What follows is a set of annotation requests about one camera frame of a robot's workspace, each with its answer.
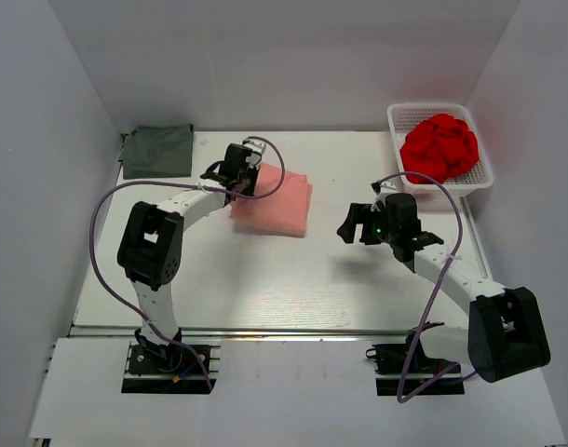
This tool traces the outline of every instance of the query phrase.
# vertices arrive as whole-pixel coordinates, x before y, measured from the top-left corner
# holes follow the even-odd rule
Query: dark green folded towel
[[[119,161],[124,179],[189,177],[193,153],[193,125],[133,130],[123,143]]]

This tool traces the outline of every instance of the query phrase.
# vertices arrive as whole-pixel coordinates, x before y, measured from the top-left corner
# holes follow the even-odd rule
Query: gray wall
[[[0,0],[0,446],[22,446],[117,131],[46,0]]]
[[[540,302],[568,440],[568,1],[521,2],[467,106],[495,174],[477,224],[495,276]]]
[[[518,0],[49,0],[121,131],[382,129],[464,102]]]

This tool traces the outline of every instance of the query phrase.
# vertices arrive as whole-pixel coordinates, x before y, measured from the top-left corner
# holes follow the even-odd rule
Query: folded pink towel
[[[282,169],[263,163],[255,184],[255,195],[274,189],[281,175]],[[312,190],[306,175],[286,171],[284,183],[277,192],[259,200],[235,200],[230,217],[260,230],[302,237],[306,233]]]

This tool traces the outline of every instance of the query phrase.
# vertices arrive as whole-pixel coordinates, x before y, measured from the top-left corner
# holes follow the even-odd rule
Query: laundry basket
[[[452,197],[459,198],[481,188],[488,188],[493,184],[494,178],[489,166],[489,159],[480,141],[479,133],[472,121],[466,107],[460,104],[444,102],[422,102],[392,104],[387,108],[389,128],[392,133],[394,151],[398,161],[399,170],[404,170],[402,157],[399,154],[406,134],[413,130],[422,121],[437,114],[448,114],[457,119],[462,119],[468,124],[468,128],[474,132],[479,142],[479,162],[466,174],[448,179],[445,186]],[[405,176],[401,177],[404,191],[414,196],[427,196],[428,199],[443,199],[445,195],[435,184],[419,184],[409,182]]]

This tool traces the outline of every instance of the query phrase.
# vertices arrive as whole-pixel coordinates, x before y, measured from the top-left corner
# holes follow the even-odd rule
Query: crumpled red cloth
[[[404,170],[414,170],[444,183],[472,169],[479,161],[477,137],[461,119],[439,114],[426,119],[408,135],[399,152]],[[415,175],[412,183],[430,183]]]

